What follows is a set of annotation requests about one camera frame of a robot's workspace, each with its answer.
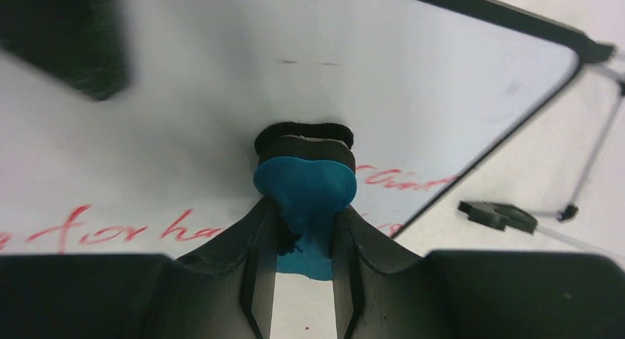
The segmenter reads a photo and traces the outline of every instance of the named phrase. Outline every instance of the white surface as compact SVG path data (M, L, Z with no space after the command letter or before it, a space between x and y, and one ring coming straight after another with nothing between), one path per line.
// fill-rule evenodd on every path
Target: white surface
M353 205L391 233L577 61L413 0L123 4L134 78L109 102L0 58L5 253L180 256L257 200L252 142L284 120L353 129Z

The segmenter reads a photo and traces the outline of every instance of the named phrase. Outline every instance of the black whiteboard frame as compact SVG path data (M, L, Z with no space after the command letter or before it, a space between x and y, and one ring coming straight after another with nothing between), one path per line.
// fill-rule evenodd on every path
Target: black whiteboard frame
M530 35L535 38L550 41L555 44L571 49L577 55L577 65L568 77L563 80L563 84L555 86L551 91L545 93L545 99L534 105L534 109L527 113L525 117L514 127L508 129L505 135L493 144L485 153L478 156L472 164L462 171L458 177L446 185L434 198L428 201L425 206L417 210L412 217L406 221L401 228L397 230L391 238L398 237L410 225L417 221L421 215L432 208L441 198L443 198L456 184L464 180L464 178L480 165L486 158L514 134L522 130L538 113L548 106L555 97L557 97L565 88L567 88L582 71L584 65L589 63L602 63L610 58L612 52L607 50L605 45L596 43L589 39L582 31L572 28L566 24L561 24L544 18L533 13L529 13L517 7L496 0L417 0L425 4L440 7L445 10L459 13L462 15L484 21L495 26L511 29Z

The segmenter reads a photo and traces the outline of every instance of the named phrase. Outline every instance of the white floor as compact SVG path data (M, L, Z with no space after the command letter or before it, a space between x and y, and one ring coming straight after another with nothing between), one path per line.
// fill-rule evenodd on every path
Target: white floor
M625 47L623 0L501 0ZM625 69L625 63L613 67ZM418 254L438 248L584 251L609 256L625 268L625 122L621 119L570 223L541 220L550 236L505 233L472 224L457 212L460 200L498 200L528 210L555 211L570 199L586 158L614 103L617 87L593 73L496 155L459 184L398 242ZM336 338L332 284L279 274L272 338Z

